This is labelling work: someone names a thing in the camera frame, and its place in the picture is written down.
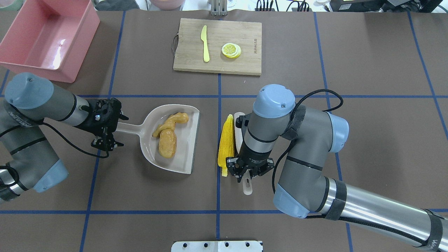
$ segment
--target blue tape line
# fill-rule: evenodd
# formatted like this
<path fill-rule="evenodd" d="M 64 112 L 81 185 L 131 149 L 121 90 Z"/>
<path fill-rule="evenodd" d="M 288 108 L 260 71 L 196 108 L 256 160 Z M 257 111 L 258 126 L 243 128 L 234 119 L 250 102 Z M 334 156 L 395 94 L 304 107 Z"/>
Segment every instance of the blue tape line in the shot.
<path fill-rule="evenodd" d="M 404 95 L 341 95 L 342 98 L 433 98 L 433 96 L 404 96 Z"/>
<path fill-rule="evenodd" d="M 350 224 L 346 223 L 345 227 L 347 229 L 347 238 L 349 239 L 349 250 L 350 252 L 353 252 L 352 232 L 350 232 Z"/>
<path fill-rule="evenodd" d="M 0 210 L 0 214 L 86 214 L 77 210 Z"/>
<path fill-rule="evenodd" d="M 429 209 L 435 213 L 448 213 L 448 208 Z M 169 215 L 169 214 L 217 214 L 216 210 L 91 210 L 89 215 Z M 0 210 L 0 214 L 86 214 L 78 210 Z M 279 210 L 220 210 L 221 214 L 283 214 Z"/>
<path fill-rule="evenodd" d="M 6 70 L 6 73 L 4 74 L 4 78 L 3 78 L 3 81 L 2 81 L 1 87 L 0 87 L 0 94 L 3 93 L 3 89 L 6 84 L 6 80 L 8 79 L 8 75 L 9 75 L 9 69 Z"/>
<path fill-rule="evenodd" d="M 442 127 L 443 127 L 443 129 L 445 131 L 445 137 L 448 140 L 448 130 L 447 130 L 447 127 L 445 125 L 445 120 L 444 120 L 444 117 L 442 115 L 442 112 L 440 111 L 439 103 L 437 102 L 437 98 L 435 96 L 434 88 L 433 88 L 432 83 L 431 83 L 431 78 L 429 78 L 429 73 L 428 73 L 428 70 L 426 69 L 426 64 L 425 64 L 425 61 L 423 60 L 422 52 L 420 51 L 420 46 L 418 45 L 417 36 L 415 34 L 414 24 L 412 23 L 412 17 L 411 17 L 411 13 L 410 12 L 408 12 L 408 18 L 409 18 L 409 24 L 411 25 L 412 36 L 414 36 L 415 47 L 417 48 L 418 56 L 420 57 L 420 61 L 422 62 L 423 70 L 425 70 L 426 80 L 428 81 L 429 88 L 431 89 L 431 94 L 432 94 L 432 97 L 434 98 L 435 107 L 437 108 L 437 112 L 439 113 L 440 121 L 442 122 Z"/>
<path fill-rule="evenodd" d="M 218 74 L 218 144 L 221 140 L 222 112 L 221 74 Z M 220 239 L 220 209 L 221 209 L 221 168 L 217 165 L 216 172 L 216 240 Z"/>
<path fill-rule="evenodd" d="M 314 15 L 314 26 L 316 28 L 317 46 L 319 48 L 320 68 L 322 70 L 323 87 L 325 89 L 328 89 L 327 75 L 325 74 L 325 65 L 323 64 L 322 45 L 320 43 L 319 25 L 317 24 L 316 12 L 313 12 L 313 15 Z M 328 93 L 325 93 L 325 98 L 327 99 L 327 107 L 328 107 L 328 109 L 330 109 L 331 108 L 331 104 L 330 104 L 330 97 L 328 96 Z"/>
<path fill-rule="evenodd" d="M 107 98 L 109 95 L 78 95 L 83 98 Z M 302 98 L 305 95 L 295 95 L 296 98 Z M 332 94 L 313 95 L 310 98 L 337 98 Z M 433 99 L 434 96 L 414 96 L 414 95 L 341 95 L 342 98 L 424 98 Z M 219 98 L 218 95 L 113 95 L 116 98 Z M 221 95 L 221 98 L 257 98 L 255 95 Z M 448 96 L 436 96 L 436 98 L 448 98 Z"/>
<path fill-rule="evenodd" d="M 123 26 L 125 24 L 125 17 L 126 17 L 126 11 L 123 11 L 123 17 L 121 18 L 120 34 L 118 35 L 118 42 L 116 44 L 116 51 L 115 51 L 115 59 L 114 59 L 113 68 L 112 68 L 111 84 L 109 86 L 109 98 L 111 97 L 111 94 L 112 94 L 113 80 L 115 78 L 116 62 L 118 61 L 118 52 L 120 51 L 121 35 L 123 34 Z"/>
<path fill-rule="evenodd" d="M 448 208 L 432 208 L 429 210 L 435 213 L 448 213 Z"/>
<path fill-rule="evenodd" d="M 99 156 L 101 154 L 101 151 L 98 150 L 96 154 Z M 92 207 L 93 191 L 95 189 L 95 181 L 96 181 L 96 174 L 98 172 L 98 165 L 99 165 L 99 157 L 96 158 L 95 168 L 93 170 L 92 175 L 92 183 L 90 184 L 89 201 L 87 203 L 86 219 L 84 221 L 84 228 L 82 229 L 81 245 L 79 247 L 79 252 L 83 251 L 84 243 L 86 241 L 87 226 L 89 224 L 90 208 Z"/>
<path fill-rule="evenodd" d="M 216 214 L 215 210 L 92 210 L 90 214 Z"/>
<path fill-rule="evenodd" d="M 340 161 L 339 161 L 339 153 L 335 153 L 335 158 L 336 158 L 336 166 L 337 166 L 337 175 L 340 181 L 342 180 L 342 171 L 340 169 Z"/>
<path fill-rule="evenodd" d="M 317 24 L 317 15 L 316 15 L 316 12 L 313 12 L 313 14 L 314 14 L 314 26 L 316 27 L 317 45 L 319 48 L 320 66 L 322 68 L 323 85 L 326 89 L 328 89 L 327 76 L 325 74 L 325 66 L 323 64 L 322 46 L 321 46 L 320 37 L 319 37 L 319 26 Z M 330 96 L 328 95 L 328 93 L 325 93 L 325 96 L 327 99 L 327 107 L 328 107 L 328 109 L 330 109 L 332 107 L 330 104 Z M 336 166 L 337 166 L 338 177 L 339 177 L 339 180 L 342 181 L 342 171 L 340 169 L 339 154 L 335 153 L 335 157 L 336 157 Z M 350 252 L 353 252 L 352 235 L 350 233 L 350 226 L 347 223 L 345 225 L 347 228 L 347 239 L 349 242 L 349 249 L 350 249 Z"/>
<path fill-rule="evenodd" d="M 116 98 L 218 98 L 217 95 L 113 95 Z"/>
<path fill-rule="evenodd" d="M 221 210 L 221 214 L 283 214 L 280 210 Z"/>
<path fill-rule="evenodd" d="M 84 243 L 86 241 L 88 223 L 89 223 L 89 213 L 86 214 L 86 219 L 84 220 L 84 228 L 82 229 L 81 245 L 79 246 L 79 252 L 84 251 Z"/>

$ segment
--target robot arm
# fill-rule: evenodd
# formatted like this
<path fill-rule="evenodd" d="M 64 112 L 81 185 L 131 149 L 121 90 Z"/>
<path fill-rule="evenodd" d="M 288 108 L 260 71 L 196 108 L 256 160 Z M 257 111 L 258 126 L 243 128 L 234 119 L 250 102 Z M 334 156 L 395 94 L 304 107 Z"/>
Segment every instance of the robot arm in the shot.
<path fill-rule="evenodd" d="M 93 133 L 91 145 L 103 151 L 123 146 L 114 140 L 121 103 L 116 99 L 85 100 L 30 73 L 16 75 L 0 105 L 0 140 L 13 158 L 0 168 L 0 203 L 28 189 L 45 191 L 68 176 L 58 155 L 37 127 L 44 118 Z"/>
<path fill-rule="evenodd" d="M 447 219 L 323 176 L 328 152 L 340 151 L 347 140 L 348 123 L 303 105 L 293 112 L 292 107 L 294 95 L 285 87 L 261 89 L 250 120 L 241 118 L 247 129 L 240 154 L 227 158 L 232 175 L 247 169 L 252 177 L 260 175 L 277 137 L 294 140 L 273 200 L 280 211 L 298 218 L 315 211 L 325 219 L 355 223 L 423 250 L 448 252 Z"/>

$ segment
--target corn cob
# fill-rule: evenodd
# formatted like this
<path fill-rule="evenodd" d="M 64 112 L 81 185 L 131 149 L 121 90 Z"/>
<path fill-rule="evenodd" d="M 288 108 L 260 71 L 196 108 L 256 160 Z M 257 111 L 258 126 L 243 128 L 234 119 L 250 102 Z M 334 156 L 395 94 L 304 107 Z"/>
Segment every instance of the corn cob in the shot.
<path fill-rule="evenodd" d="M 233 133 L 233 115 L 228 115 L 221 132 L 220 148 L 218 151 L 218 165 L 222 168 L 221 175 L 227 177 L 225 159 L 235 155 L 235 136 Z"/>

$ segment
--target blue joint cap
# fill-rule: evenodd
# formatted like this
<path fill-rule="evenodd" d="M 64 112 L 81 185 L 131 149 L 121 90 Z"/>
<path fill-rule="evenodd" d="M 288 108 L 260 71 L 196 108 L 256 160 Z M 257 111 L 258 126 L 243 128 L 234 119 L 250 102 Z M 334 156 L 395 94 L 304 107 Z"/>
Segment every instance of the blue joint cap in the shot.
<path fill-rule="evenodd" d="M 278 210 L 295 218 L 305 218 L 310 212 L 295 198 L 293 198 L 287 191 L 285 191 L 279 184 L 277 184 L 276 193 L 274 194 L 274 205 Z"/>
<path fill-rule="evenodd" d="M 254 112 L 263 118 L 279 118 L 291 112 L 295 99 L 291 90 L 279 84 L 269 84 L 258 93 Z"/>
<path fill-rule="evenodd" d="M 62 160 L 59 159 L 44 176 L 36 183 L 33 189 L 36 192 L 46 191 L 53 186 L 59 184 L 64 179 L 67 178 L 69 172 L 65 168 L 65 165 L 62 163 Z"/>
<path fill-rule="evenodd" d="M 8 83 L 4 97 L 19 109 L 35 109 L 53 95 L 53 83 L 32 73 L 20 73 Z"/>
<path fill-rule="evenodd" d="M 329 112 L 327 114 L 330 116 L 333 128 L 333 143 L 330 152 L 339 152 L 349 137 L 349 123 L 344 118 Z"/>

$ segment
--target yellow knife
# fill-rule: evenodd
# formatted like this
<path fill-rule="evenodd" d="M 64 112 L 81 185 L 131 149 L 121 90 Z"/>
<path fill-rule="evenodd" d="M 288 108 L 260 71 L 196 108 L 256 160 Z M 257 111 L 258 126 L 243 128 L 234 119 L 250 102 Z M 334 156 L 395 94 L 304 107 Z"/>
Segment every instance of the yellow knife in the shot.
<path fill-rule="evenodd" d="M 204 26 L 202 28 L 201 40 L 204 42 L 204 61 L 209 62 L 210 56 L 208 55 L 208 46 L 207 46 L 207 26 Z"/>

